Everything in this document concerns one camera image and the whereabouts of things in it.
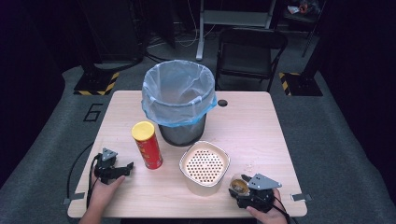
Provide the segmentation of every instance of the desk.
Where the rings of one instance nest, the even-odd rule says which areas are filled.
[[[204,24],[260,26],[269,28],[276,0],[270,0],[271,6],[268,12],[243,12],[243,11],[218,11],[205,10],[204,0],[201,0],[199,20],[199,42],[196,60],[201,61],[204,54]]]
[[[192,194],[186,187],[178,164],[188,147],[167,144],[156,126],[163,154],[163,165],[157,170],[146,168],[131,128],[141,120],[148,120],[141,109],[141,91],[116,91],[110,101],[91,154],[78,182],[76,193],[86,192],[90,164],[103,147],[119,153],[115,166],[134,162],[105,217],[250,217],[236,205],[228,186],[234,174],[266,175],[283,187],[279,189],[287,211],[292,217],[306,214],[305,202],[294,202],[291,194],[301,193],[290,154],[277,119],[271,96],[267,92],[218,91],[218,100],[228,105],[216,106],[207,113],[201,140],[224,149],[230,156],[230,167],[217,193],[209,197]],[[82,217],[85,198],[71,202],[68,215]]]

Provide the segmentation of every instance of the hazard tape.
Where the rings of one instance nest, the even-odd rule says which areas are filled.
[[[105,91],[75,91],[74,94],[76,95],[109,95],[111,90],[113,90],[114,85],[116,84],[116,80],[119,77],[120,73],[116,73],[111,78],[110,82],[107,85]]]
[[[283,91],[286,93],[286,95],[291,95],[289,84],[286,81],[286,75],[299,76],[300,73],[279,73],[280,82],[282,83]]]

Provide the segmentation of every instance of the wire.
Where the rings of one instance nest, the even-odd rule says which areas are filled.
[[[153,58],[152,58],[151,56],[149,56],[149,55],[146,55],[146,57],[149,58],[149,59],[151,59],[151,60],[154,61],[155,63],[160,63],[159,61],[153,59]]]
[[[220,10],[222,10],[222,4],[223,4],[223,0],[221,0],[221,5],[220,5]],[[213,28],[215,28],[216,24],[214,24],[212,26],[212,28],[210,28],[210,30],[206,33],[206,35],[204,35],[204,38],[210,34],[210,32],[213,30]]]
[[[299,224],[298,221],[297,221],[297,219],[296,219],[295,217],[292,217],[291,219],[293,219],[293,221],[294,221],[295,224]]]
[[[133,67],[133,66],[135,66],[135,65],[137,65],[137,64],[139,64],[141,62],[142,62],[142,59],[134,59],[132,61],[132,63],[126,64],[126,65],[123,65],[123,66],[120,66],[120,67],[116,67],[116,68],[98,68],[96,66],[95,66],[95,68],[100,70],[100,71],[104,71],[104,72],[116,73],[116,72],[119,72],[119,71],[122,71],[122,70],[125,70],[125,69],[128,69],[128,68],[131,68],[131,67]]]
[[[77,158],[75,159],[75,161],[73,162],[72,167],[69,170],[69,175],[67,177],[67,185],[66,185],[66,195],[67,198],[70,199],[70,177],[73,173],[73,169],[77,163],[77,161],[79,160],[79,158],[81,157],[81,155],[89,148],[93,145],[93,142],[91,142],[87,147],[84,148],[84,150],[82,150],[82,152],[79,153],[79,155],[77,156]]]
[[[181,44],[180,41],[178,42],[181,46],[183,46],[183,47],[185,47],[185,48],[186,48],[186,47],[189,47],[189,46],[191,46],[193,43],[195,43],[195,41],[197,40],[197,36],[198,36],[197,24],[196,24],[195,19],[194,19],[193,15],[192,15],[191,6],[190,6],[190,0],[188,0],[187,3],[189,4],[189,11],[190,11],[190,15],[191,15],[191,18],[192,18],[192,22],[194,23],[195,38],[194,38],[194,39],[191,41],[191,43],[188,44],[188,45],[183,45],[183,44]]]
[[[102,154],[98,154],[96,155],[92,162],[91,162],[91,168],[90,168],[90,176],[88,179],[88,192],[87,192],[87,208],[90,206],[90,200],[91,200],[91,196],[92,196],[92,190],[93,190],[93,186],[91,187],[92,184],[92,170],[93,170],[93,164],[95,163],[96,160],[98,160],[98,158],[101,156]]]
[[[191,42],[191,41],[194,41],[194,40],[178,40],[177,39],[176,43]],[[150,43],[149,46],[148,46],[148,49],[151,49],[151,48],[154,48],[154,47],[158,47],[158,46],[164,45],[164,44],[166,44],[166,43],[161,41],[161,40],[157,40],[157,41],[155,41],[153,43]]]
[[[171,60],[169,60],[169,59],[157,57],[157,56],[155,56],[155,55],[153,55],[153,54],[150,54],[150,53],[148,53],[148,52],[147,52],[147,55],[148,55],[149,57],[153,57],[153,58],[158,59],[158,60],[161,60],[161,61],[171,61]]]
[[[271,207],[275,208],[278,212],[280,212],[285,217],[287,223],[290,224],[290,216],[289,216],[288,212],[286,212],[285,206],[277,197],[274,197],[274,198],[280,203],[280,205],[282,205],[283,210],[278,208],[273,203],[268,203],[267,201],[263,200],[262,198],[257,197],[258,200],[262,201],[263,203],[269,204]]]

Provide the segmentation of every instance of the cable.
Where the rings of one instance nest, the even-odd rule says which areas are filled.
[[[150,54],[150,53],[148,53],[148,52],[147,52],[147,56],[153,57],[153,58],[155,58],[155,59],[162,60],[162,61],[171,61],[171,60],[169,60],[169,59],[157,57],[157,56],[152,55],[152,54]]]
[[[223,0],[221,0],[221,5],[220,5],[220,11],[222,11],[222,4],[223,4]],[[215,28],[216,24],[214,24],[212,26],[212,28],[210,28],[210,30],[206,33],[206,35],[204,35],[204,38],[210,34],[210,32],[213,30],[213,28]]]
[[[277,207],[276,205],[274,205],[273,203],[268,203],[267,201],[263,200],[263,199],[260,198],[260,197],[257,197],[256,199],[259,199],[259,200],[262,201],[263,203],[269,204],[271,207],[275,208],[278,212],[280,212],[280,213],[285,217],[286,222],[287,222],[288,224],[290,224],[290,216],[289,216],[288,212],[286,212],[285,206],[283,205],[283,203],[282,203],[277,197],[274,197],[274,198],[280,203],[280,205],[282,205],[283,210],[280,209],[280,208],[278,208],[278,207]]]
[[[190,11],[190,15],[191,15],[191,18],[192,18],[192,22],[194,23],[195,38],[191,41],[191,43],[189,45],[183,45],[183,44],[181,44],[181,42],[178,42],[181,46],[183,46],[185,48],[189,47],[193,43],[195,43],[195,41],[197,40],[197,36],[198,36],[197,25],[196,25],[196,22],[195,22],[195,19],[194,19],[193,15],[192,15],[191,6],[190,6],[190,0],[188,0],[187,3],[189,4],[189,11]]]
[[[92,190],[93,190],[93,186],[94,184],[96,184],[96,181],[99,179],[99,176],[96,178],[93,186],[91,187],[92,184],[92,170],[93,170],[93,164],[95,163],[96,160],[98,160],[98,158],[101,156],[102,154],[98,154],[96,155],[92,162],[91,162],[91,167],[90,167],[90,176],[88,177],[88,192],[87,192],[87,208],[90,206],[90,200],[91,200],[91,196],[92,196]]]
[[[77,158],[75,159],[75,161],[73,162],[72,167],[69,170],[69,175],[67,177],[67,185],[66,185],[66,195],[67,195],[67,199],[70,199],[70,177],[72,175],[73,169],[77,163],[77,161],[79,160],[79,158],[81,157],[81,155],[89,148],[93,145],[93,142],[91,142],[87,147],[84,148],[84,150],[82,150],[82,152],[79,153],[79,155],[77,156]]]
[[[145,55],[147,58],[149,58],[149,59],[151,59],[152,61],[154,61],[155,63],[160,63],[159,61],[157,61],[157,60],[155,60],[155,59],[153,59],[151,56],[149,56],[149,55]]]
[[[285,206],[283,205],[283,203],[282,203],[277,197],[275,197],[275,199],[280,203],[280,205],[282,205],[283,210],[286,211],[286,208],[285,208]],[[293,219],[293,221],[294,221],[295,224],[299,224],[295,217],[291,217],[291,219]]]
[[[100,71],[116,73],[116,72],[119,72],[119,71],[122,71],[122,70],[125,70],[125,69],[128,69],[128,68],[131,68],[131,67],[141,63],[142,60],[143,59],[140,59],[140,58],[134,59],[129,64],[126,64],[126,65],[123,65],[123,66],[120,66],[120,67],[115,67],[115,68],[98,68],[98,67],[96,67],[96,68],[99,69]]]

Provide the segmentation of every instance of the gray carpet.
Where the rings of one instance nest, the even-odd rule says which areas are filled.
[[[289,45],[281,57],[278,72],[302,72],[315,43],[305,58],[305,34],[289,33]],[[196,42],[190,47],[166,44],[148,52],[166,59],[195,62]],[[212,72],[216,67],[217,39],[205,42],[200,62]],[[155,64],[142,63],[120,72],[114,90],[107,96],[79,96],[73,88],[82,75],[76,67],[64,72],[66,87],[62,100],[20,165],[0,190],[0,223],[76,223],[62,205],[68,171],[77,155],[91,143],[101,124],[111,94],[117,90],[140,90],[144,75]],[[117,67],[109,63],[104,67]],[[395,205],[390,200],[380,173],[367,160],[359,142],[349,130],[320,73],[315,80],[322,97],[287,96],[276,75],[271,95],[290,155],[304,193],[313,201],[299,223],[396,223]],[[222,78],[225,90],[262,91],[266,82],[236,77]],[[84,122],[92,104],[101,114],[97,121]],[[86,162],[87,151],[78,161],[71,178],[74,191]],[[120,223],[105,218],[104,223]]]

